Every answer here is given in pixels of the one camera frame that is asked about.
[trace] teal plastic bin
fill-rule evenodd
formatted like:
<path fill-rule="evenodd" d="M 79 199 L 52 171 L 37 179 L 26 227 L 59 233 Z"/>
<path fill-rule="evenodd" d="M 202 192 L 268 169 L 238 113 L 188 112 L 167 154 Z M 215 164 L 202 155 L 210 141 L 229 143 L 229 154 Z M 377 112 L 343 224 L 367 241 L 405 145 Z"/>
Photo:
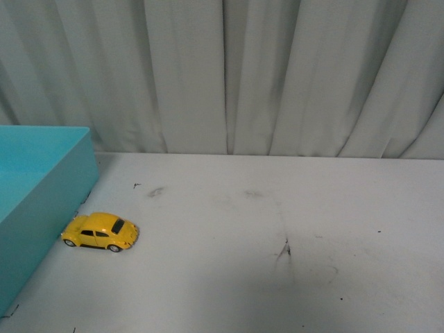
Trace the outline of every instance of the teal plastic bin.
<path fill-rule="evenodd" d="M 0 126 L 0 314 L 98 177 L 89 128 Z"/>

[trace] black mark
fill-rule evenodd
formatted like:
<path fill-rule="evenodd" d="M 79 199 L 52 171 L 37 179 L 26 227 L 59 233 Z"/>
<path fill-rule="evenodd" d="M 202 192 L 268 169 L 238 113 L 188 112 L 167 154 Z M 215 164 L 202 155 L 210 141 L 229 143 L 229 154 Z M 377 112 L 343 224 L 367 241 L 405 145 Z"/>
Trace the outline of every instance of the black mark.
<path fill-rule="evenodd" d="M 84 203 L 86 203 L 86 200 L 88 200 L 90 194 L 91 194 L 91 191 L 88 192 L 88 195 L 86 196 L 85 200 L 81 203 L 81 205 L 83 205 Z"/>
<path fill-rule="evenodd" d="M 282 248 L 282 251 L 280 251 L 280 254 L 277 256 L 276 260 L 279 260 L 279 258 L 281 258 L 281 256 L 287 252 L 289 255 L 291 255 L 291 249 L 290 249 L 290 244 L 289 244 L 289 240 L 285 239 L 285 245 Z"/>
<path fill-rule="evenodd" d="M 151 191 L 150 193 L 148 193 L 148 197 L 154 198 L 155 196 L 159 196 L 160 194 L 162 194 L 163 190 L 164 190 L 163 187 L 159 187 L 158 189 L 155 189 L 155 190 Z"/>
<path fill-rule="evenodd" d="M 19 308 L 19 304 L 17 304 L 17 306 L 15 307 L 15 309 L 11 312 L 11 314 L 9 316 L 2 316 L 0 318 L 11 318 L 14 315 L 15 310 L 17 310 L 18 308 Z"/>

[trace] car fender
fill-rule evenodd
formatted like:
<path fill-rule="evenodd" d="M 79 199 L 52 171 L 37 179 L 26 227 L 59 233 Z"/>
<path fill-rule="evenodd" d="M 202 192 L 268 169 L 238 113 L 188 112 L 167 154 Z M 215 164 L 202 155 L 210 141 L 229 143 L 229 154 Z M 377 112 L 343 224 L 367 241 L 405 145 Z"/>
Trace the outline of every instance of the car fender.
<path fill-rule="evenodd" d="M 76 237 L 71 236 L 70 234 L 62 234 L 62 240 L 68 239 L 72 241 L 76 246 L 80 246 L 80 242 Z"/>

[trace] car roof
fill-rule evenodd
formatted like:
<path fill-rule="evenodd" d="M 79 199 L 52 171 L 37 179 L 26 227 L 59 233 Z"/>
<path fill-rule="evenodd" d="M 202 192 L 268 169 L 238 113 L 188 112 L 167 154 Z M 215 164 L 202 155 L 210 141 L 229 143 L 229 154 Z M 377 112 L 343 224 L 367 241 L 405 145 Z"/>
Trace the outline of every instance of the car roof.
<path fill-rule="evenodd" d="M 82 229 L 109 231 L 117 219 L 120 217 L 109 213 L 92 213 L 84 222 Z"/>

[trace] car windshield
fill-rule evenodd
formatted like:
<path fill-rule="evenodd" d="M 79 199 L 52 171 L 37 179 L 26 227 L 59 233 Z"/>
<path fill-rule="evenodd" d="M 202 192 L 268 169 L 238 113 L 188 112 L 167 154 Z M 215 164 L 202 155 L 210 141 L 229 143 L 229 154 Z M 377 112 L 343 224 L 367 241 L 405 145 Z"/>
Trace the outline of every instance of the car windshield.
<path fill-rule="evenodd" d="M 124 220 L 118 219 L 116 221 L 116 223 L 114 223 L 114 225 L 112 226 L 112 229 L 111 229 L 112 233 L 118 234 L 120 232 L 120 230 L 122 229 L 124 223 L 125 223 Z"/>

